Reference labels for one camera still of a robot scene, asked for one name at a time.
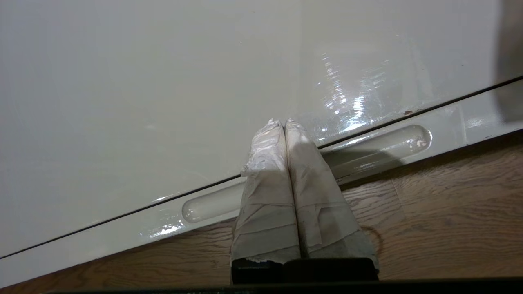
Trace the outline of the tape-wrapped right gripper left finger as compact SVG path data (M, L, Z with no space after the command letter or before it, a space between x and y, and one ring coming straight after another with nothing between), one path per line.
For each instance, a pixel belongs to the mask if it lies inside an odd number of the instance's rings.
M253 136L233 227L232 261L285 263L299 259L295 201L282 123L271 119Z

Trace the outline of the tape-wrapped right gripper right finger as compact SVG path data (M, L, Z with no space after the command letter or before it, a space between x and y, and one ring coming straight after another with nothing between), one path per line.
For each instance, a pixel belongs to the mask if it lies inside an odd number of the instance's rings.
M299 243L305 258L367 258L379 270L376 249L307 130L288 119L284 127L287 161Z

